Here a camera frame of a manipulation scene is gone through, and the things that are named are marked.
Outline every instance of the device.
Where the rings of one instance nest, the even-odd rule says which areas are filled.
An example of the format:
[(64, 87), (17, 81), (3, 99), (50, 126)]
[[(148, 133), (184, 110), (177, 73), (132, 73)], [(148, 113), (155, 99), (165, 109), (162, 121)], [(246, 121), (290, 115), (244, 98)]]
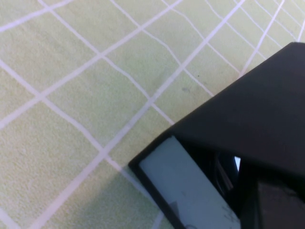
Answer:
[(287, 45), (129, 163), (175, 229), (305, 228), (304, 56)]

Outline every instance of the dark speck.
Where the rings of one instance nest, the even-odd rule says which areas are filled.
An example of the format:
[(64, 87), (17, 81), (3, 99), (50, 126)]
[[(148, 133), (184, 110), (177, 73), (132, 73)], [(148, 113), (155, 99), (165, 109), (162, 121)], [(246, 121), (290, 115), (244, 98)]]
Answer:
[(187, 87), (183, 87), (182, 90), (183, 90), (184, 92), (187, 92), (187, 93), (190, 92), (190, 89), (188, 89)]

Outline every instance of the white grid line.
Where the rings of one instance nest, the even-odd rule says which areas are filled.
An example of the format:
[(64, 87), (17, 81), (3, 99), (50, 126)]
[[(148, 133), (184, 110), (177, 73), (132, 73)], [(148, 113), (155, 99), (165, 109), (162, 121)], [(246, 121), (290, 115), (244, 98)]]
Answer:
[(78, 39), (80, 39), (84, 44), (86, 44), (92, 51), (95, 52), (95, 54), (99, 54), (100, 52), (90, 43), (88, 42), (84, 37), (80, 36), (80, 34), (71, 26), (69, 25), (61, 16), (59, 16), (57, 13), (54, 12), (53, 9), (51, 9), (43, 0), (37, 0), (43, 7), (45, 7), (51, 14), (57, 18), (67, 29), (70, 30)]
[[(117, 7), (133, 24), (135, 24), (137, 27), (140, 27), (140, 25), (132, 18), (131, 15), (129, 15), (121, 6), (119, 6), (114, 0), (109, 0), (113, 5), (115, 5), (115, 7)], [(163, 41), (161, 41), (159, 38), (153, 36), (151, 33), (149, 33), (146, 30), (142, 30), (142, 32), (144, 32), (145, 34), (147, 34), (149, 37), (151, 37), (152, 39), (156, 40), (159, 44), (161, 44), (162, 46), (164, 46), (167, 51), (171, 54), (171, 56), (175, 59), (175, 61), (181, 65), (181, 62), (178, 60), (178, 58), (176, 57), (176, 55), (173, 53), (173, 51), (171, 50), (171, 48), (165, 44)], [(187, 71), (187, 74), (196, 82), (198, 82), (198, 80), (195, 79), (195, 77), (192, 76), (191, 73), (189, 73)], [(211, 92), (205, 87), (203, 86), (202, 83), (199, 84), (208, 94), (211, 94)]]
[[(262, 10), (264, 10), (272, 18), (272, 15), (268, 12), (268, 10), (266, 10), (257, 0), (255, 0), (255, 2), (260, 8), (262, 8)], [(280, 23), (278, 20), (275, 20), (275, 22), (278, 23), (296, 41), (296, 37), (282, 23)]]
[(20, 226), (2, 208), (0, 208), (0, 221), (9, 229), (20, 229)]
[(305, 15), (305, 12), (302, 10), (302, 8), (301, 7), (299, 7), (299, 5), (298, 4), (296, 4), (296, 2), (294, 1), (294, 0), (291, 0), (292, 1), (292, 3)]
[(178, 69), (161, 85), (156, 93), (147, 101), (147, 103), (132, 117), (132, 119), (118, 132), (100, 152), (95, 159), (93, 159), (88, 166), (60, 193), (60, 195), (49, 205), (31, 225), (31, 229), (40, 228), (51, 216), (58, 210), (58, 208), (68, 199), (74, 190), (85, 180), (85, 178), (98, 166), (98, 164), (107, 156), (107, 154), (116, 146), (121, 139), (128, 133), (134, 124), (146, 113), (148, 108), (154, 101), (164, 92), (164, 90), (175, 80), (175, 78), (183, 71), (185, 66), (198, 54), (198, 52), (206, 45), (206, 43), (218, 32), (218, 30), (225, 24), (225, 22), (235, 13), (235, 11), (243, 4), (245, 0), (241, 0), (230, 13), (216, 26), (216, 28), (207, 36), (207, 38), (192, 52), (192, 54), (178, 67)]
[(140, 86), (140, 84), (138, 84), (135, 79), (133, 79), (127, 72), (125, 72), (123, 69), (119, 68), (117, 65), (115, 65), (110, 59), (108, 59), (108, 57), (104, 57), (103, 58), (112, 68), (114, 68), (115, 70), (117, 70), (119, 73), (121, 73), (122, 75), (126, 76), (134, 85), (136, 88), (139, 89), (140, 92), (142, 92), (142, 94), (149, 99), (149, 95), (148, 93)]
[(284, 2), (285, 2), (285, 0), (282, 0), (281, 4), (280, 4), (279, 7), (277, 8), (277, 10), (276, 10), (274, 16), (271, 18), (271, 21), (269, 22), (269, 24), (268, 24), (266, 30), (264, 31), (264, 33), (263, 33), (261, 39), (259, 40), (259, 43), (258, 43), (257, 47), (255, 48), (254, 52), (251, 54), (250, 58), (248, 59), (248, 61), (247, 61), (246, 64), (244, 65), (243, 70), (240, 72), (239, 78), (242, 77), (242, 76), (244, 75), (245, 71), (247, 70), (248, 66), (250, 65), (250, 63), (251, 63), (252, 59), (254, 58), (255, 54), (257, 53), (259, 47), (260, 47), (261, 44), (263, 43), (263, 40), (264, 40), (266, 34), (268, 33), (268, 31), (269, 31), (271, 25), (272, 25), (273, 22), (275, 21), (275, 18), (276, 18), (276, 16), (277, 16), (277, 14), (278, 14), (279, 11), (281, 10), (281, 7), (282, 7), (282, 5), (284, 4)]
[(47, 12), (49, 12), (50, 10), (54, 10), (56, 8), (59, 8), (59, 7), (62, 7), (62, 6), (65, 6), (67, 4), (69, 4), (70, 2), (72, 2), (74, 0), (64, 0), (64, 1), (61, 1), (59, 3), (56, 3), (54, 5), (51, 5), (51, 6), (48, 6), (48, 8), (43, 8), (42, 10), (38, 10), (36, 12), (33, 12), (33, 13), (30, 13), (24, 17), (21, 17), (13, 22), (9, 22), (8, 24), (6, 25), (3, 25), (3, 26), (0, 26), (0, 32), (4, 32), (8, 29), (12, 29), (14, 27), (16, 27), (17, 25), (20, 25), (20, 24), (23, 24), (35, 17), (38, 17), (38, 16), (41, 16)]
[(300, 27), (302, 26), (287, 10), (284, 8), (281, 9), (284, 13), (286, 13), (295, 23), (297, 23)]
[[(161, 0), (165, 5), (168, 6), (168, 3), (165, 2), (164, 0)], [(191, 25), (191, 27), (197, 32), (197, 34), (201, 37), (202, 40), (204, 40), (203, 35), (199, 32), (199, 30), (195, 27), (195, 25), (192, 23), (192, 21), (183, 13), (181, 13), (180, 11), (176, 10), (176, 9), (172, 9), (173, 12), (179, 14), (180, 16), (184, 17), (184, 19)], [(214, 52), (217, 53), (217, 55), (219, 55), (228, 65), (230, 65), (235, 71), (237, 71), (239, 73), (239, 70), (233, 65), (231, 64), (221, 53), (219, 53), (210, 43), (207, 43), (207, 45), (209, 47), (211, 47)]]
[(165, 118), (165, 119), (169, 122), (169, 124), (171, 124), (171, 125), (174, 125), (174, 124), (175, 124), (175, 122), (174, 122), (169, 116), (167, 116), (167, 114), (164, 113), (163, 110), (161, 110), (159, 107), (157, 107), (156, 104), (152, 104), (152, 107), (153, 107), (159, 114), (161, 114), (161, 115), (163, 116), (163, 118)]
[(304, 31), (304, 27), (305, 27), (305, 20), (304, 20), (304, 22), (303, 22), (303, 25), (302, 25), (302, 28), (301, 28), (301, 30), (300, 30), (299, 36), (298, 36), (298, 38), (297, 38), (297, 41), (298, 41), (298, 42), (300, 42), (300, 40), (301, 40), (302, 33), (303, 33), (303, 31)]
[[(41, 96), (46, 97), (50, 93), (54, 92), (58, 88), (62, 87), (64, 84), (66, 84), (68, 81), (72, 80), (73, 78), (77, 77), (79, 74), (81, 74), (83, 71), (85, 71), (87, 68), (89, 68), (91, 65), (95, 64), (98, 60), (101, 58), (105, 57), (107, 54), (115, 50), (116, 48), (120, 47), (121, 45), (125, 44), (127, 41), (129, 41), (132, 37), (137, 35), (138, 33), (141, 32), (142, 29), (146, 28), (150, 24), (152, 24), (154, 21), (156, 21), (159, 17), (163, 16), (165, 13), (171, 10), (174, 6), (178, 5), (182, 0), (177, 0), (175, 3), (170, 5), (168, 8), (164, 9), (160, 13), (158, 13), (156, 16), (148, 20), (145, 24), (143, 24), (140, 28), (135, 29), (133, 32), (129, 33), (127, 36), (123, 37), (121, 40), (116, 42), (115, 44), (111, 45), (109, 48), (101, 52), (100, 54), (96, 55), (89, 61), (87, 61), (85, 64), (83, 64), (81, 67), (75, 69), (72, 73), (68, 74), (67, 76), (63, 77), (56, 83), (54, 83), (52, 86), (49, 88), (45, 89), (43, 92), (41, 92)], [(14, 118), (17, 118), (20, 114), (25, 112), (27, 109), (29, 109), (32, 105), (36, 104), (38, 101), (40, 101), (42, 98), (41, 97), (35, 97), (32, 99), (32, 101), (28, 101), (27, 105), (23, 105), (22, 109), (18, 108), (20, 113), (17, 113), (14, 111), (12, 114), (9, 114), (7, 117), (3, 118), (0, 121), (0, 127), (4, 127), (7, 125), (9, 122), (13, 121)]]
[[(259, 25), (259, 24), (257, 24), (256, 23), (256, 21), (251, 17), (251, 15), (250, 14), (248, 14), (248, 12), (243, 8), (243, 7), (241, 7), (240, 8), (244, 13), (245, 13), (245, 15), (247, 15), (247, 17), (262, 31), (262, 32), (264, 32), (264, 29)], [(279, 46), (280, 48), (282, 48), (282, 45), (280, 45), (275, 39), (273, 39), (271, 36), (269, 36), (268, 34), (267, 34), (267, 37), (269, 38), (269, 39), (271, 39), (277, 46)]]
[[(204, 0), (206, 4), (210, 7), (211, 11), (221, 20), (223, 19), (222, 16), (220, 16), (213, 8), (213, 6), (209, 3), (208, 0)], [(254, 45), (249, 42), (239, 31), (237, 31), (229, 22), (226, 22), (226, 24), (233, 30), (240, 38), (242, 38), (251, 48), (255, 49)], [(263, 57), (265, 60), (267, 59), (263, 54), (260, 52), (257, 52), (261, 57)]]
[(4, 69), (7, 73), (9, 73), (17, 82), (19, 82), (23, 87), (25, 87), (29, 92), (35, 95), (35, 98), (40, 98), (42, 102), (44, 102), (52, 111), (57, 113), (59, 116), (67, 120), (71, 123), (76, 129), (78, 129), (89, 141), (90, 143), (97, 149), (102, 150), (101, 145), (92, 137), (90, 132), (84, 128), (80, 123), (76, 120), (65, 114), (62, 110), (60, 110), (55, 104), (50, 102), (47, 98), (43, 97), (36, 89), (34, 89), (31, 85), (29, 85), (21, 76), (19, 76), (14, 70), (12, 70), (6, 63), (0, 60), (0, 67)]
[[(176, 3), (174, 3), (173, 5), (171, 5), (169, 8), (163, 10), (161, 13), (157, 14), (159, 17), (161, 17), (163, 14), (165, 14), (166, 12), (168, 12), (171, 7), (173, 7), (174, 5), (177, 5), (181, 2), (182, 0), (177, 1)], [(155, 16), (152, 20), (149, 20), (147, 23), (145, 23), (145, 26), (148, 26), (149, 24), (153, 23), (156, 19), (158, 19), (157, 16)], [(10, 121), (13, 121), (15, 118), (17, 118), (19, 115), (21, 115), (23, 112), (25, 112), (27, 109), (29, 109), (30, 107), (32, 107), (34, 104), (36, 104), (39, 101), (44, 102), (47, 106), (49, 106), (54, 112), (56, 112), (58, 115), (60, 115), (61, 117), (65, 118), (68, 122), (72, 123), (78, 130), (80, 130), (85, 137), (92, 143), (93, 146), (95, 146), (99, 151), (99, 156), (104, 155), (104, 152), (102, 151), (102, 147), (100, 146), (99, 143), (96, 142), (96, 140), (91, 136), (91, 134), (78, 122), (76, 122), (74, 119), (72, 119), (71, 117), (69, 117), (67, 114), (65, 114), (64, 112), (62, 112), (58, 107), (56, 107), (53, 103), (51, 103), (49, 100), (47, 100), (45, 98), (45, 96), (47, 96), (49, 93), (51, 93), (52, 91), (56, 90), (58, 87), (64, 85), (66, 82), (68, 82), (69, 80), (71, 80), (72, 78), (76, 77), (77, 75), (79, 75), (82, 71), (84, 71), (85, 69), (87, 69), (89, 66), (91, 66), (92, 64), (94, 64), (96, 61), (98, 61), (100, 58), (103, 58), (107, 53), (109, 53), (110, 51), (114, 50), (115, 48), (119, 47), (120, 45), (124, 44), (125, 42), (127, 42), (130, 38), (132, 38), (134, 35), (136, 35), (137, 33), (139, 33), (139, 30), (136, 30), (132, 33), (130, 33), (129, 35), (127, 35), (126, 37), (124, 37), (122, 40), (120, 40), (119, 42), (117, 42), (116, 44), (114, 44), (113, 46), (111, 46), (110, 48), (108, 48), (107, 50), (105, 50), (104, 52), (100, 53), (100, 55), (95, 56), (94, 58), (92, 58), (91, 60), (89, 60), (87, 63), (85, 63), (83, 66), (81, 66), (80, 68), (76, 69), (75, 71), (73, 71), (71, 74), (69, 74), (68, 76), (64, 77), (63, 79), (59, 80), (57, 83), (55, 83), (53, 86), (51, 86), (50, 88), (46, 89), (44, 92), (42, 92), (41, 94), (39, 92), (37, 92), (32, 86), (30, 86), (25, 80), (23, 80), (20, 76), (17, 75), (17, 73), (15, 73), (9, 66), (7, 66), (4, 62), (0, 61), (1, 66), (4, 70), (6, 70), (9, 74), (11, 74), (20, 84), (22, 84), (27, 90), (29, 90), (31, 93), (33, 93), (35, 95), (35, 98), (28, 101), (26, 103), (26, 105), (21, 106), (21, 109), (17, 109), (17, 112), (13, 112), (13, 115), (9, 115), (6, 118), (4, 118), (1, 122), (0, 122), (0, 126), (3, 128), (5, 125), (7, 125)], [(42, 213), (40, 217), (37, 218), (37, 220), (33, 223), (32, 227), (33, 228), (39, 228), (41, 226), (43, 226), (45, 224), (45, 222), (55, 213), (55, 211), (61, 206), (61, 204), (63, 204), (63, 200), (65, 201), (68, 196), (70, 196), (70, 194), (75, 190), (75, 188), (77, 188), (79, 186), (79, 178), (84, 178), (84, 174), (86, 174), (87, 171), (92, 169), (92, 164), (89, 164), (89, 167), (87, 167), (87, 170), (84, 169), (83, 173), (80, 173), (79, 176), (77, 176), (76, 178), (78, 179), (74, 179), (70, 185), (61, 193), (61, 195), (58, 196), (58, 198), (53, 202), (53, 205), (51, 204), (49, 206), (49, 208), (47, 208), (46, 212)]]

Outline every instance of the black plastic object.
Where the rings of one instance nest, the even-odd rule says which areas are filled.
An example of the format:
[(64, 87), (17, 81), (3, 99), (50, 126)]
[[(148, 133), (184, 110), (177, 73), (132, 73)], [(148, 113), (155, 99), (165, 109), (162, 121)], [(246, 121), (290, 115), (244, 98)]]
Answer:
[[(237, 183), (229, 193), (221, 193), (239, 217), (246, 215), (245, 211), (254, 209), (255, 204), (247, 208), (246, 203), (253, 192), (257, 193), (259, 190), (258, 184), (264, 179), (262, 171), (272, 174), (267, 180), (269, 186), (273, 185), (271, 180), (278, 179), (296, 192), (298, 200), (304, 201), (305, 44), (295, 42), (284, 47), (171, 126), (129, 163), (131, 170), (165, 216), (178, 229), (187, 226), (181, 223), (173, 208), (140, 167), (140, 163), (157, 146), (173, 136), (219, 192), (219, 186), (213, 182), (213, 173), (210, 170), (213, 166), (210, 162), (213, 162), (219, 152), (222, 155), (241, 158)], [(247, 180), (247, 177), (251, 177), (248, 173), (252, 174), (250, 181)], [(257, 195), (252, 199), (259, 201)], [(262, 219), (261, 207), (262, 205), (257, 205), (257, 228), (273, 228), (270, 221)], [(286, 221), (296, 220), (289, 219), (288, 215), (278, 216)], [(298, 225), (305, 228), (305, 221), (299, 222)], [(242, 229), (247, 228), (252, 227), (242, 223)]]

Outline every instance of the floor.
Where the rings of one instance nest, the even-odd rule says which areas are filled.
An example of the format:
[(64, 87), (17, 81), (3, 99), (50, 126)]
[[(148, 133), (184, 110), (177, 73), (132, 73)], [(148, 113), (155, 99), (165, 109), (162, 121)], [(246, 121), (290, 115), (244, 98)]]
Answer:
[(304, 0), (1, 1), (0, 228), (171, 228), (127, 163), (304, 19)]

